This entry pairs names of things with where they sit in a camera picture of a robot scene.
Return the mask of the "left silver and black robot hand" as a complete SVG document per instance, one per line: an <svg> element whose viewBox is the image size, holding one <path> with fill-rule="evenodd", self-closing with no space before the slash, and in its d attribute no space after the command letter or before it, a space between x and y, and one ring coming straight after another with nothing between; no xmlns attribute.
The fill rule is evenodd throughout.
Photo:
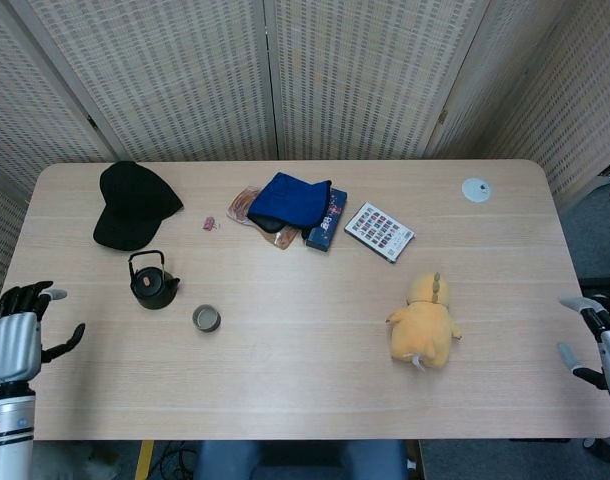
<svg viewBox="0 0 610 480"><path fill-rule="evenodd" d="M44 364L71 352L82 340L80 323L65 342L44 348L42 320L49 304L67 297L51 281L14 286L0 297L0 400L33 396L30 382Z"/></svg>

